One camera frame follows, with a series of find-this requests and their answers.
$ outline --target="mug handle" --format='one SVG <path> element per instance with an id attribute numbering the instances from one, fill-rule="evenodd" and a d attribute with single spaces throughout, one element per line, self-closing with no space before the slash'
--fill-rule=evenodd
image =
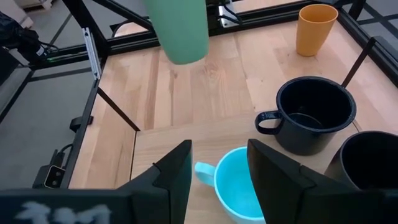
<path id="1" fill-rule="evenodd" d="M 204 162 L 195 164 L 195 174 L 200 181 L 214 187 L 214 174 L 216 167 Z"/>
<path id="2" fill-rule="evenodd" d="M 277 127 L 276 128 L 263 128 L 260 127 L 261 121 L 265 121 L 268 119 L 280 119 L 282 116 L 280 115 L 279 111 L 266 111 L 262 112 L 259 115 L 257 115 L 256 120 L 254 121 L 254 124 L 256 125 L 257 131 L 259 131 L 262 134 L 277 134 Z"/>

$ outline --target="black metal frame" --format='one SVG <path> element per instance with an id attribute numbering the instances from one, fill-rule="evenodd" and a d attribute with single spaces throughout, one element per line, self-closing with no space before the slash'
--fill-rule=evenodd
<path id="1" fill-rule="evenodd" d="M 98 55 L 101 58 L 101 68 L 103 69 L 106 59 L 109 55 L 121 54 L 125 52 L 131 52 L 140 49 L 147 49 L 150 47 L 159 46 L 156 34 L 153 31 L 152 24 L 145 19 L 130 11 L 124 6 L 112 1 L 112 0 L 94 0 L 98 4 L 107 7 L 115 13 L 120 14 L 127 20 L 139 24 L 145 27 L 148 31 L 139 32 L 136 34 L 125 35 L 122 37 L 113 37 L 105 39 L 101 33 L 98 25 L 88 12 L 86 6 L 82 0 L 63 0 L 71 14 L 75 17 L 77 22 L 82 28 L 89 28 L 93 34 Z M 357 41 L 357 43 L 364 47 L 369 41 L 367 34 L 360 28 L 358 23 L 344 10 L 342 6 L 344 4 L 351 3 L 350 0 L 319 0 L 328 3 L 334 3 L 334 6 L 339 10 L 338 21 L 343 27 L 349 32 L 349 34 Z M 363 5 L 362 0 L 357 0 L 353 3 L 350 10 L 350 14 L 354 17 L 358 17 Z M 234 26 L 229 28 L 223 28 L 218 22 L 218 18 L 214 15 L 218 13 L 218 6 L 212 4 L 207 5 L 208 11 L 208 23 L 209 23 L 209 35 L 220 35 L 231 32 L 237 32 L 241 30 L 253 29 L 257 27 L 269 26 L 273 24 L 280 24 L 283 22 L 296 21 L 299 17 L 299 11 L 301 8 L 317 3 L 315 1 L 303 0 L 288 4 L 281 4 L 278 6 L 267 7 L 263 9 L 256 9 L 252 11 L 238 13 L 238 16 L 242 19 L 243 23 L 240 26 Z M 391 81 L 398 87 L 398 63 L 397 53 L 390 50 L 389 47 L 381 46 L 381 43 L 386 44 L 385 41 L 378 41 L 375 46 L 370 50 L 370 57 L 376 62 L 376 64 L 385 72 L 385 74 L 391 79 Z M 85 45 L 76 45 L 71 47 L 62 48 L 57 51 L 51 51 L 49 59 L 46 62 L 37 63 L 30 65 L 31 69 L 38 70 L 42 68 L 49 68 L 59 65 L 65 65 L 68 63 L 79 62 L 82 60 L 88 60 L 88 54 Z M 68 165 L 66 167 L 65 175 L 61 184 L 61 188 L 68 188 L 70 179 L 75 168 L 76 160 L 79 155 L 81 144 L 85 136 L 85 132 L 90 120 L 91 110 L 95 102 L 97 94 L 102 97 L 108 105 L 114 109 L 118 115 L 122 117 L 131 128 L 135 131 L 139 131 L 139 128 L 134 124 L 129 117 L 123 113 L 123 111 L 117 106 L 116 103 L 101 89 L 99 88 L 100 81 L 95 80 L 86 103 L 83 116 L 81 117 L 81 126 L 76 132 L 75 139 L 73 141 L 73 149 L 68 157 Z"/>

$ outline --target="mug rim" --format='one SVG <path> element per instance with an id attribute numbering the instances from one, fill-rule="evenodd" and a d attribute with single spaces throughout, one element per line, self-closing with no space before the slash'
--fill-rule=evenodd
<path id="1" fill-rule="evenodd" d="M 302 13 L 302 11 L 303 11 L 304 9 L 310 8 L 310 7 L 313 7 L 313 6 L 324 6 L 324 7 L 330 8 L 330 9 L 334 9 L 334 11 L 336 12 L 336 16 L 335 16 L 334 18 L 332 18 L 332 19 L 330 19 L 330 20 L 328 20 L 328 21 L 324 21 L 324 22 L 313 22 L 313 21 L 309 21 L 308 19 L 305 19 L 305 18 L 301 15 L 301 13 Z M 307 6 L 304 6 L 303 8 L 301 8 L 301 9 L 300 9 L 300 12 L 298 12 L 298 16 L 299 16 L 302 20 L 304 20 L 305 22 L 309 22 L 309 23 L 312 23 L 312 24 L 327 24 L 327 23 L 332 22 L 332 21 L 335 21 L 335 20 L 337 19 L 337 17 L 338 17 L 338 10 L 337 10 L 335 7 L 330 6 L 330 5 L 328 5 L 328 4 L 310 4 L 310 5 L 307 5 Z"/>
<path id="2" fill-rule="evenodd" d="M 339 152 L 338 152 L 339 157 L 340 157 L 340 159 L 341 159 L 341 167 L 343 168 L 343 172 L 344 172 L 345 176 L 347 177 L 348 181 L 349 181 L 353 186 L 355 186 L 357 189 L 359 189 L 359 190 L 361 190 L 361 189 L 353 182 L 353 180 L 349 177 L 349 175 L 348 175 L 348 173 L 347 173 L 347 171 L 346 171 L 346 167 L 345 167 L 344 161 L 343 161 L 343 151 L 344 151 L 344 148 L 345 148 L 345 146 L 348 144 L 349 141 L 351 141 L 352 139 L 354 139 L 354 138 L 356 138 L 356 137 L 358 137 L 358 136 L 360 136 L 360 135 L 362 135 L 362 134 L 370 134 L 370 133 L 374 133 L 374 134 L 385 134 L 385 135 L 388 135 L 388 136 L 398 137 L 398 136 L 395 135 L 395 134 L 387 133 L 387 132 L 385 132 L 385 131 L 361 131 L 361 132 L 355 133 L 355 134 L 353 134 L 352 136 L 348 137 L 348 139 L 346 139 L 346 140 L 343 142 L 343 144 L 341 145 L 340 150 L 339 150 Z"/>
<path id="3" fill-rule="evenodd" d="M 218 173 L 218 169 L 219 169 L 221 163 L 222 163 L 229 155 L 231 155 L 232 153 L 235 153 L 235 152 L 240 151 L 240 150 L 247 150 L 247 149 L 248 149 L 247 146 L 241 146 L 241 147 L 238 147 L 238 148 L 236 148 L 236 149 L 233 149 L 233 150 L 229 151 L 227 154 L 225 154 L 225 155 L 220 159 L 220 161 L 218 161 L 217 166 L 216 166 L 216 170 L 214 171 L 214 188 L 215 188 L 215 191 L 216 191 L 218 200 L 221 202 L 221 204 L 224 206 L 224 208 L 227 209 L 230 213 L 236 215 L 236 216 L 239 217 L 239 218 L 245 219 L 245 220 L 250 220 L 250 221 L 262 221 L 262 220 L 265 220 L 264 214 L 262 215 L 262 217 L 248 217 L 248 216 L 239 214 L 238 212 L 236 212 L 235 210 L 233 210 L 232 208 L 230 208 L 230 207 L 227 205 L 227 203 L 222 199 L 220 193 L 218 192 L 218 187 L 217 187 L 217 173 Z"/>
<path id="4" fill-rule="evenodd" d="M 282 96 L 282 92 L 289 85 L 291 85 L 292 83 L 294 83 L 296 81 L 300 81 L 300 80 L 319 80 L 319 81 L 327 82 L 327 84 L 333 85 L 334 87 L 336 87 L 337 89 L 339 89 L 340 91 L 345 93 L 345 95 L 347 96 L 348 101 L 350 103 L 350 106 L 351 106 L 351 113 L 349 114 L 347 120 L 344 123 L 340 124 L 339 126 L 335 126 L 332 128 L 325 128 L 325 129 L 311 128 L 311 127 L 304 126 L 304 125 L 294 121 L 283 109 L 282 102 L 281 102 L 281 96 Z M 280 112 L 282 114 L 282 119 L 286 119 L 293 125 L 296 125 L 300 128 L 306 129 L 306 130 L 314 132 L 314 133 L 320 133 L 320 134 L 334 133 L 334 132 L 337 132 L 337 131 L 340 131 L 340 130 L 346 128 L 349 124 L 351 124 L 354 121 L 355 115 L 356 115 L 356 103 L 354 101 L 353 96 L 349 93 L 349 91 L 346 88 L 343 88 L 340 84 L 338 84 L 330 79 L 323 78 L 323 77 L 317 77 L 317 76 L 304 76 L 304 77 L 293 78 L 293 79 L 287 81 L 278 90 L 278 93 L 276 95 L 276 105 L 278 108 L 278 112 Z"/>

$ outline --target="mint green cup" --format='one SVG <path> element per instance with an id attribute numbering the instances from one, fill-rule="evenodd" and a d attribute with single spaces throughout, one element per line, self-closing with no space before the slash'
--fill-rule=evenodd
<path id="1" fill-rule="evenodd" d="M 208 53 L 205 0 L 143 0 L 167 57 L 183 65 Z"/>

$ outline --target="wooden table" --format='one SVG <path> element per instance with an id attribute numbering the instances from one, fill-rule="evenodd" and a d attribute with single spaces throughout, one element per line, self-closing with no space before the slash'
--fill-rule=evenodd
<path id="1" fill-rule="evenodd" d="M 241 12 L 291 1 L 234 6 Z M 362 50 L 336 22 L 318 55 L 301 57 L 295 52 L 296 24 L 211 37 L 209 54 L 188 65 L 170 63 L 160 47 L 111 56 L 99 85 L 143 131 L 135 133 L 97 98 L 70 187 L 117 188 L 184 139 L 193 140 L 194 162 L 216 165 L 226 152 L 256 138 L 322 173 L 348 136 L 362 130 L 398 133 L 398 89 L 370 58 L 348 86 L 358 108 L 354 123 L 321 153 L 295 156 L 255 130 L 255 115 L 276 109 L 277 90 L 287 80 L 318 75 L 341 83 Z M 143 30 L 126 24 L 118 35 Z M 187 211 L 187 223 L 231 223 L 214 190 L 195 177 Z"/>

